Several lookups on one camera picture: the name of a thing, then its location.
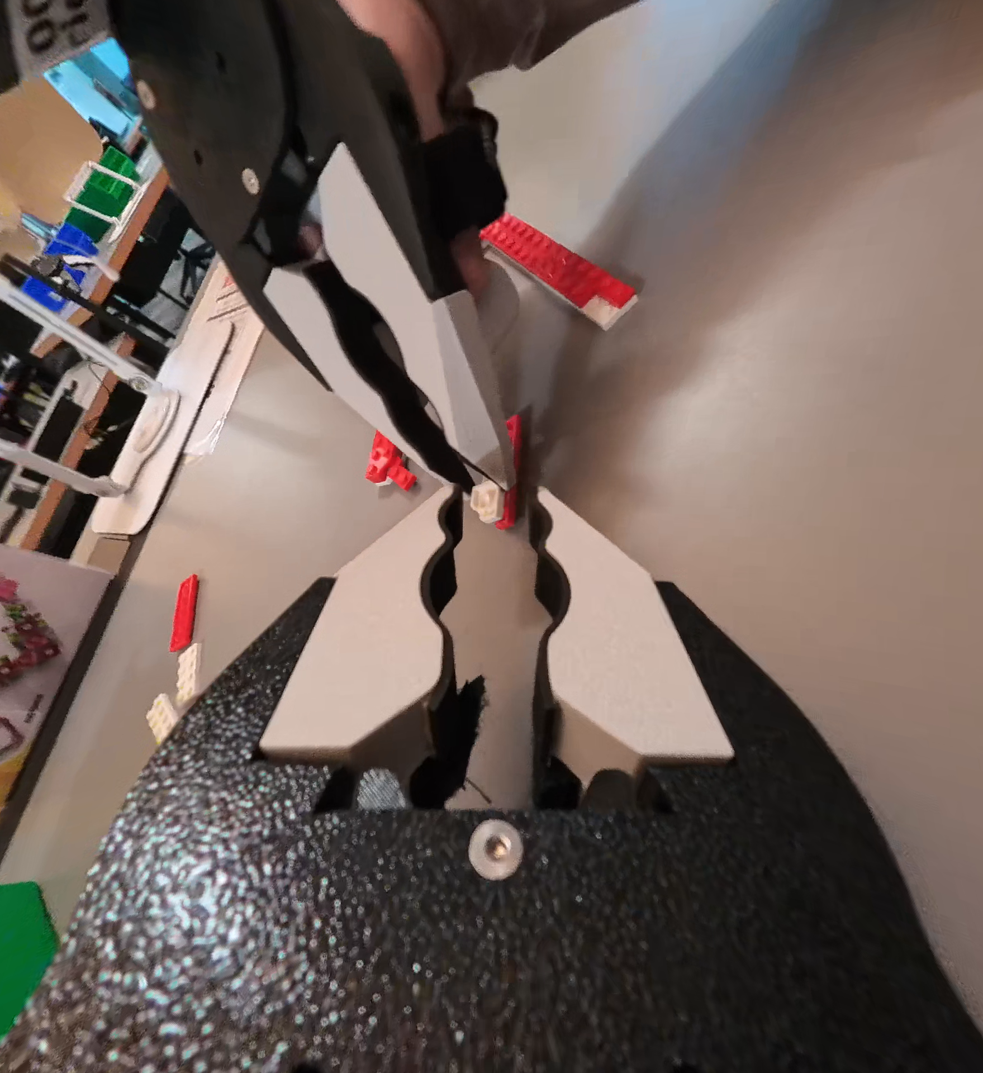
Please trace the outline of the person's right hand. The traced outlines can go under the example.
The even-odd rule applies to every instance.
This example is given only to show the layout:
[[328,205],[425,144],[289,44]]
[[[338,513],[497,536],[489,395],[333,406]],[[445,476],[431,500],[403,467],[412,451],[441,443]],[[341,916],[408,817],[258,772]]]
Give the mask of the person's right hand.
[[498,164],[498,124],[476,107],[471,85],[484,75],[530,70],[574,36],[632,1],[347,1],[350,20],[382,41],[414,104],[420,137],[478,132]]

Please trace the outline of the white tray with holder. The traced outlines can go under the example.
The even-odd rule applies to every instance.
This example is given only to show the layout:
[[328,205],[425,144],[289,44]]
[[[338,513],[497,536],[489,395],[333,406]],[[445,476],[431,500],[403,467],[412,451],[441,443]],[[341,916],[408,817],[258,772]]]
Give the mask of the white tray with holder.
[[90,527],[97,535],[137,535],[152,520],[184,456],[223,346],[220,337],[206,335],[187,338],[170,352],[111,470],[123,493],[96,502]]

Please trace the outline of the short red lego plate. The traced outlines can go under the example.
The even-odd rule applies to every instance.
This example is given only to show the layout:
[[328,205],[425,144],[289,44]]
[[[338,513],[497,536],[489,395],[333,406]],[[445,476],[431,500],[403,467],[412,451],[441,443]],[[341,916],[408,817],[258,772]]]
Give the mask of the short red lego plate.
[[370,482],[370,477],[375,481],[375,479],[380,477],[378,476],[379,474],[385,474],[393,468],[404,468],[410,471],[406,465],[406,458],[402,451],[394,445],[387,436],[384,436],[377,430],[375,432],[368,464],[364,471],[364,477],[368,482]]

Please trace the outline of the long red lego plate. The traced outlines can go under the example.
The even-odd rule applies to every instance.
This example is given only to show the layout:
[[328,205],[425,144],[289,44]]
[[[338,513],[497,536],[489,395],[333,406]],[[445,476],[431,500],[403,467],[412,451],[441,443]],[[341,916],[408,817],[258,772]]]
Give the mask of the long red lego plate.
[[179,653],[193,643],[195,619],[200,593],[197,574],[187,576],[179,585],[172,623],[172,634],[168,640],[168,652]]

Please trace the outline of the small green storage bin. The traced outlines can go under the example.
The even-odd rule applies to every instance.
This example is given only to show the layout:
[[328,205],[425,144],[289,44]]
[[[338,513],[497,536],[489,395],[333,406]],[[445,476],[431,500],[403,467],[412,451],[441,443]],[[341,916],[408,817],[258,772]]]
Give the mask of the small green storage bin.
[[122,222],[140,190],[135,163],[121,149],[109,146],[98,161],[83,163],[70,181],[63,222],[101,242]]

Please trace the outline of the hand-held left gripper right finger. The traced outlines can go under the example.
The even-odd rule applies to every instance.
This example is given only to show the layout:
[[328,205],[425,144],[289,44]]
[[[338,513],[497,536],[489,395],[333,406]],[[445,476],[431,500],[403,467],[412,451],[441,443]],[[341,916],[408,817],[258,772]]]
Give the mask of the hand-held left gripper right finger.
[[546,488],[530,520],[552,583],[552,755],[579,780],[734,758],[651,574]]

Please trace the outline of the white paper sheet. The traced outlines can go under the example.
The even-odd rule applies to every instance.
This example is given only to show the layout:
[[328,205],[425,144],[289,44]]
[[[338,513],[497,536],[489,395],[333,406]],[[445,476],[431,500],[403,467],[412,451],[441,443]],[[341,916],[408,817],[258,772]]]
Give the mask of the white paper sheet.
[[184,336],[191,339],[220,337],[224,343],[189,433],[188,457],[209,456],[216,450],[263,333],[262,321],[243,297],[225,264],[216,258],[184,329]]

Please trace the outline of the cardboard box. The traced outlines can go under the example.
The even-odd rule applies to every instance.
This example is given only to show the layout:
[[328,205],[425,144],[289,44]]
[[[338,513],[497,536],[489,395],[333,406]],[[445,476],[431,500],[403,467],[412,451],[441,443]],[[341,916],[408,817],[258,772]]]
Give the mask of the cardboard box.
[[104,155],[94,127],[42,76],[0,95],[0,216],[23,212],[50,224],[82,167]]

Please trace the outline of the red and white lego assembly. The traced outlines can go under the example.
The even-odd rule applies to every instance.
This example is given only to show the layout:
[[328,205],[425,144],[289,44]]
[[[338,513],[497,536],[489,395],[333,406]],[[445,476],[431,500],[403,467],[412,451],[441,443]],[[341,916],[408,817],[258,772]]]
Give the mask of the red and white lego assembly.
[[602,330],[637,305],[636,288],[512,214],[482,227],[481,238],[485,247]]

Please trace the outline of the lego set box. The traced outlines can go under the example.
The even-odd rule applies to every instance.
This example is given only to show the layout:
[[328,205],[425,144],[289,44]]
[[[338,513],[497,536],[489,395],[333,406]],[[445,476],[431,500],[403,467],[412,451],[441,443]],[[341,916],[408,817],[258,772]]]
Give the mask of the lego set box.
[[112,576],[0,544],[0,813]]

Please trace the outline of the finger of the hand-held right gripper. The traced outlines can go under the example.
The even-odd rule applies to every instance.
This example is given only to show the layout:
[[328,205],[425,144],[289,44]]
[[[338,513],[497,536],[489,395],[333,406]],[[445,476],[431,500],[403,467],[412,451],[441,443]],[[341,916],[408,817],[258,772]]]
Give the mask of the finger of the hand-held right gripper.
[[496,305],[515,312],[515,289],[504,270],[492,270],[490,302],[475,300],[465,288],[429,296],[344,144],[331,153],[311,206],[326,253],[316,263],[333,264],[370,302],[378,337],[419,388],[473,485],[492,479],[509,490],[514,466],[492,332],[502,322]]
[[264,294],[317,374],[350,409],[445,483],[473,489],[461,456],[378,337],[370,302],[333,264],[273,268]]

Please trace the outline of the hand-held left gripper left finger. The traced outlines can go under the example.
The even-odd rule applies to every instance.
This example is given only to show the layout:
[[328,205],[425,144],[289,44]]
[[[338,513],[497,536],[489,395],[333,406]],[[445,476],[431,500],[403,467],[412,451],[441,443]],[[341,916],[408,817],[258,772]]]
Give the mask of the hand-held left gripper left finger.
[[455,682],[463,495],[443,487],[341,568],[259,741],[272,761],[414,771]]

